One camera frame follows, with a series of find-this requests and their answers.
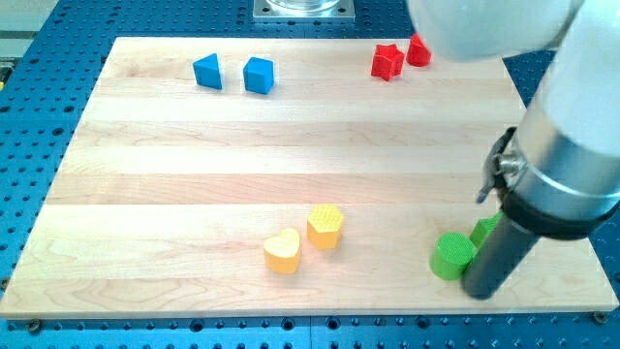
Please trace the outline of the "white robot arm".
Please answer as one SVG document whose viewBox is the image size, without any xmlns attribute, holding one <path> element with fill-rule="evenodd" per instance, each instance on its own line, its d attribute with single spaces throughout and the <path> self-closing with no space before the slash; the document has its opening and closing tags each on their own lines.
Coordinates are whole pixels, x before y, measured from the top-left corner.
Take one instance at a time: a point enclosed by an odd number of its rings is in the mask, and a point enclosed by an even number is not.
<svg viewBox="0 0 620 349">
<path fill-rule="evenodd" d="M 555 52 L 516 128 L 492 147 L 482 196 L 549 238 L 584 238 L 619 205 L 619 5 L 612 0 L 411 0 L 416 30 L 456 61 Z"/>
</svg>

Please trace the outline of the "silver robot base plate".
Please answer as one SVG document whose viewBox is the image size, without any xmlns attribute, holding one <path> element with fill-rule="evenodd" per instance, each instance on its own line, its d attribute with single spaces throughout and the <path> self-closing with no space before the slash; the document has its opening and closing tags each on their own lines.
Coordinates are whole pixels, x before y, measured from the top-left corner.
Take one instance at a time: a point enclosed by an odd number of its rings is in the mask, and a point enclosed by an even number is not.
<svg viewBox="0 0 620 349">
<path fill-rule="evenodd" d="M 253 19 L 258 22 L 354 20 L 353 0 L 254 0 Z"/>
</svg>

